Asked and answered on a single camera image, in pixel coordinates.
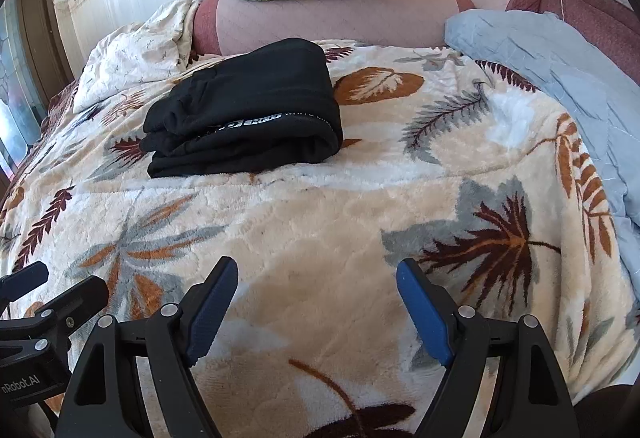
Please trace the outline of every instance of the light blue blanket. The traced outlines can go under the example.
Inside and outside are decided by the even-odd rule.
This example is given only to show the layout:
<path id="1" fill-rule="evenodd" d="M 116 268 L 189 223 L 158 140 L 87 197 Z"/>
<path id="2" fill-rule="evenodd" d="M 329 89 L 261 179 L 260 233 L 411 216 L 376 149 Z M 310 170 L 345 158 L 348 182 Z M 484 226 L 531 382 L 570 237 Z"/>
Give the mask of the light blue blanket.
<path id="1" fill-rule="evenodd" d="M 614 214 L 620 257 L 640 299 L 640 87 L 551 13 L 468 10 L 447 21 L 446 43 L 513 69 L 578 123 Z"/>

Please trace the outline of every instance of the blue gripper pad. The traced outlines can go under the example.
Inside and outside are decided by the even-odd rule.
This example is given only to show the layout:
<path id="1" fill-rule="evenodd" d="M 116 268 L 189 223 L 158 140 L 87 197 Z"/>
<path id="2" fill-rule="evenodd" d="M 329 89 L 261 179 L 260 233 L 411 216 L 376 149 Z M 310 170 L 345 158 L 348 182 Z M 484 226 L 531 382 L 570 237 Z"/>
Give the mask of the blue gripper pad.
<path id="1" fill-rule="evenodd" d="M 396 284 L 427 353 L 443 366 L 450 366 L 454 355 L 447 341 L 447 326 L 404 261 L 398 264 Z"/>
<path id="2" fill-rule="evenodd" d="M 189 331 L 189 345 L 185 353 L 187 365 L 192 368 L 199 358 L 209 353 L 213 339 L 222 324 L 226 310 L 231 304 L 238 288 L 238 265 L 231 258 L 219 261 L 210 277 L 216 274 L 216 268 L 223 267 L 222 273 L 215 281 L 200 310 L 194 317 Z M 201 287 L 208 287 L 205 281 Z"/>
<path id="3" fill-rule="evenodd" d="M 49 279 L 49 270 L 43 262 L 36 261 L 20 272 L 0 278 L 0 299 L 15 302 Z"/>

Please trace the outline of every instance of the white logo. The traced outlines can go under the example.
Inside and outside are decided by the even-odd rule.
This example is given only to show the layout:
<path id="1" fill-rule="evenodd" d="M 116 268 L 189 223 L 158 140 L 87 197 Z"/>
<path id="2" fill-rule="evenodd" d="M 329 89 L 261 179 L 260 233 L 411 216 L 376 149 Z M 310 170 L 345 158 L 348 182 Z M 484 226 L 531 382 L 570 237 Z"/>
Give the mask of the white logo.
<path id="1" fill-rule="evenodd" d="M 281 116 L 282 116 L 282 113 L 277 113 L 277 114 L 271 114 L 270 116 L 265 116 L 263 118 L 255 118 L 253 120 L 236 120 L 233 122 L 229 122 L 226 125 L 223 125 L 218 130 L 222 131 L 223 129 L 234 129 L 236 127 L 242 127 L 243 125 L 256 125 L 259 123 L 265 123 L 271 120 L 275 120 L 276 118 L 280 118 Z"/>
<path id="2" fill-rule="evenodd" d="M 30 388 L 31 386 L 39 383 L 40 381 L 38 380 L 38 377 L 32 374 L 29 376 L 28 380 L 25 380 L 23 378 L 22 380 L 17 380 L 16 382 L 5 384 L 4 386 L 2 386 L 2 392 L 4 394 L 8 394 L 11 392 L 20 391 L 20 389 Z"/>

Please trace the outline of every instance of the screw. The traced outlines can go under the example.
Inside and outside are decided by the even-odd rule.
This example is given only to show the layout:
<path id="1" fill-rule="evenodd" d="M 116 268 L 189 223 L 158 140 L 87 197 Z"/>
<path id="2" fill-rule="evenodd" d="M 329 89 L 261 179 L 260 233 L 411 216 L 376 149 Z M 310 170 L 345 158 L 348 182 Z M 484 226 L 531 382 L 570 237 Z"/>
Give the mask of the screw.
<path id="1" fill-rule="evenodd" d="M 111 317 L 111 315 L 103 315 L 98 319 L 98 326 L 100 326 L 100 328 L 108 328 L 112 322 L 113 317 Z"/>
<path id="2" fill-rule="evenodd" d="M 171 317 L 178 312 L 178 307 L 175 304 L 165 304 L 161 309 L 160 313 L 163 317 Z"/>
<path id="3" fill-rule="evenodd" d="M 522 322 L 524 322 L 525 326 L 529 326 L 529 328 L 535 328 L 538 326 L 538 319 L 536 319 L 533 315 L 525 315 L 522 318 Z"/>
<path id="4" fill-rule="evenodd" d="M 458 308 L 458 313 L 465 319 L 471 319 L 474 315 L 476 315 L 476 311 L 471 306 L 467 306 L 466 304 Z"/>

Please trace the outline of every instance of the folded black garment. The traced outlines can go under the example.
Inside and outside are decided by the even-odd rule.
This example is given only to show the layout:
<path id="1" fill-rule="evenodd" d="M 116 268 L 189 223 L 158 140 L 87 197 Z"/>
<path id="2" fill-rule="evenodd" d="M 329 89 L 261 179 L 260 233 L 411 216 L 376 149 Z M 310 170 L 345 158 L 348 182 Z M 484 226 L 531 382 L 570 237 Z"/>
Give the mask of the folded black garment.
<path id="1" fill-rule="evenodd" d="M 143 130 L 152 178 L 320 163 L 342 144 L 324 52 L 303 39 L 195 72 L 151 106 Z"/>

